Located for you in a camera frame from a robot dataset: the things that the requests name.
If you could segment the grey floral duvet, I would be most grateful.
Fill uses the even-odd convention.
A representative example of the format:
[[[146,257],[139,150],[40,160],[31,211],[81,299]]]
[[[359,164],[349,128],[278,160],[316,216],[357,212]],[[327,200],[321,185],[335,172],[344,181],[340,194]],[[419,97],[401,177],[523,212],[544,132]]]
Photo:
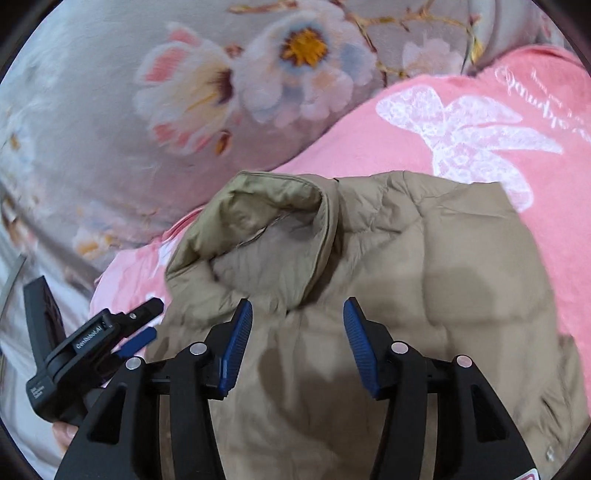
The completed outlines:
[[[89,291],[381,90],[567,39],[535,1],[5,1],[1,238]]]

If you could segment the tan quilted puffer jacket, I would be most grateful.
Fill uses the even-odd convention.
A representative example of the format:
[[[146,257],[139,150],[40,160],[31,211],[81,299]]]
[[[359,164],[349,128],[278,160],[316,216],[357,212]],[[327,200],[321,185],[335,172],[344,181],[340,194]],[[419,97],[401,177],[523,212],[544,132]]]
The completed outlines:
[[[391,344],[470,357],[551,478],[589,427],[574,340],[536,242],[497,183],[407,171],[242,172],[187,228],[146,356],[174,357],[252,304],[238,384],[213,407],[230,479],[366,479]],[[370,328],[387,344],[370,350]]]

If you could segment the pink bow print blanket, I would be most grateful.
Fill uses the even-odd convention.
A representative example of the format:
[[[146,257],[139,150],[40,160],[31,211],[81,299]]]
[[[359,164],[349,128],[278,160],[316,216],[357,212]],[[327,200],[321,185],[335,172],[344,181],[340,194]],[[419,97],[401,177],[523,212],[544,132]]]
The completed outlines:
[[[353,177],[408,170],[503,186],[542,250],[563,329],[589,357],[590,77],[566,51],[526,47],[475,77],[402,82],[288,161],[259,140],[235,153],[235,162],[216,160],[193,180],[197,196],[183,198],[168,230],[115,256],[98,280],[91,313],[165,298],[164,268],[174,247],[239,171]]]

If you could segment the grey curtain tieback band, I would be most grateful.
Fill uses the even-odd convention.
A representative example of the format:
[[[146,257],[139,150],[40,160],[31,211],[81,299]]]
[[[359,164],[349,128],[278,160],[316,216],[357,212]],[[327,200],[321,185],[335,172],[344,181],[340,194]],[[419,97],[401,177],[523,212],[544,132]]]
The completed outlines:
[[[9,301],[10,296],[12,294],[13,288],[16,284],[18,276],[20,275],[21,270],[22,270],[26,260],[27,260],[27,256],[25,254],[21,253],[16,258],[16,260],[14,261],[14,263],[9,271],[7,280],[1,289],[0,316],[3,316],[5,314],[5,311],[6,311],[7,305],[8,305],[8,301]]]

